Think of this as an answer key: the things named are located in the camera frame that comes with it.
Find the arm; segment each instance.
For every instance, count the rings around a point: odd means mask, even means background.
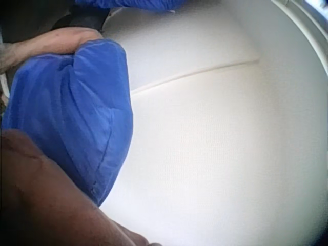
[[[29,138],[5,131],[1,141],[1,232],[8,245],[141,245],[133,243]]]
[[[0,44],[0,74],[30,57],[46,53],[72,54],[85,42],[101,38],[102,35],[94,29],[66,27],[27,41]]]

